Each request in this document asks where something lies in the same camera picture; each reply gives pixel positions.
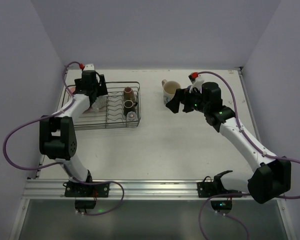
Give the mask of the white patterned mug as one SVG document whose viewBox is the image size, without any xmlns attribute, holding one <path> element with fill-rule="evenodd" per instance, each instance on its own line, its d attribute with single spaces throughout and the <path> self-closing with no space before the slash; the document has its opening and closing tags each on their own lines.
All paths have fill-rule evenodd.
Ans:
<svg viewBox="0 0 300 240">
<path fill-rule="evenodd" d="M 99 112 L 107 104 L 106 96 L 99 96 L 91 106 L 91 110 L 95 113 Z"/>
</svg>

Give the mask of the pink plastic cup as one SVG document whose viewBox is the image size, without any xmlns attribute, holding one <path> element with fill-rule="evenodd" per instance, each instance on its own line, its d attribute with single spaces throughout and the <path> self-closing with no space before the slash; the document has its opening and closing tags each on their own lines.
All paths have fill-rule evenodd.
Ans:
<svg viewBox="0 0 300 240">
<path fill-rule="evenodd" d="M 71 93 L 74 93 L 75 90 L 76 90 L 76 87 L 75 87 L 75 86 L 72 86 L 72 87 L 69 88 L 69 90 L 70 90 Z"/>
</svg>

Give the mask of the cream floral mug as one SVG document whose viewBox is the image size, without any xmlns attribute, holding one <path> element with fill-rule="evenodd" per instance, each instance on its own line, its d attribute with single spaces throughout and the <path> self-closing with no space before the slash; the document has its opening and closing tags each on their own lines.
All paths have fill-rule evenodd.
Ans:
<svg viewBox="0 0 300 240">
<path fill-rule="evenodd" d="M 176 81 L 167 81 L 163 79 L 161 81 L 163 90 L 163 103 L 166 105 L 174 96 L 177 89 L 181 88 L 181 85 Z"/>
</svg>

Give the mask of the dark brown mug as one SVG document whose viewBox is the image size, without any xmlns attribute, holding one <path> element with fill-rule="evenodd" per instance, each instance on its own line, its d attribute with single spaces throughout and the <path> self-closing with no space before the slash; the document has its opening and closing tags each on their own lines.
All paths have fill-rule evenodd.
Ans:
<svg viewBox="0 0 300 240">
<path fill-rule="evenodd" d="M 123 102 L 123 112 L 124 115 L 127 116 L 129 112 L 134 112 L 136 113 L 136 107 L 137 107 L 138 103 L 135 101 L 132 101 L 130 99 L 125 100 Z"/>
</svg>

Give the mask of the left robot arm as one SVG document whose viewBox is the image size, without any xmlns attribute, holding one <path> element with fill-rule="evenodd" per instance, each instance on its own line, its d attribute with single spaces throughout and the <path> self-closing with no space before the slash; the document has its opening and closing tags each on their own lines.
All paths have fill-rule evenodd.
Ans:
<svg viewBox="0 0 300 240">
<path fill-rule="evenodd" d="M 60 114 L 39 121 L 39 151 L 60 164 L 74 183 L 92 184 L 90 171 L 76 154 L 78 143 L 74 123 L 96 102 L 108 94 L 105 76 L 95 70 L 84 70 L 75 79 L 73 97 Z"/>
</svg>

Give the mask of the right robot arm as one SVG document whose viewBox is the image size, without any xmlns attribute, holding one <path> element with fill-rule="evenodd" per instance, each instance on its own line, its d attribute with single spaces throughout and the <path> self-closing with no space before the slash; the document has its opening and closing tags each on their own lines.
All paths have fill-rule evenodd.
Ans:
<svg viewBox="0 0 300 240">
<path fill-rule="evenodd" d="M 202 181 L 199 187 L 205 196 L 247 193 L 259 204 L 263 204 L 291 189 L 292 165 L 289 161 L 270 158 L 257 148 L 262 144 L 250 135 L 252 142 L 243 136 L 245 127 L 237 123 L 235 112 L 223 105 L 222 93 L 215 82 L 202 84 L 201 90 L 177 89 L 166 107 L 173 113 L 198 111 L 204 114 L 207 123 L 225 137 L 239 151 L 251 167 L 252 174 L 235 174 L 232 170 L 223 171 L 213 177 L 213 181 Z"/>
</svg>

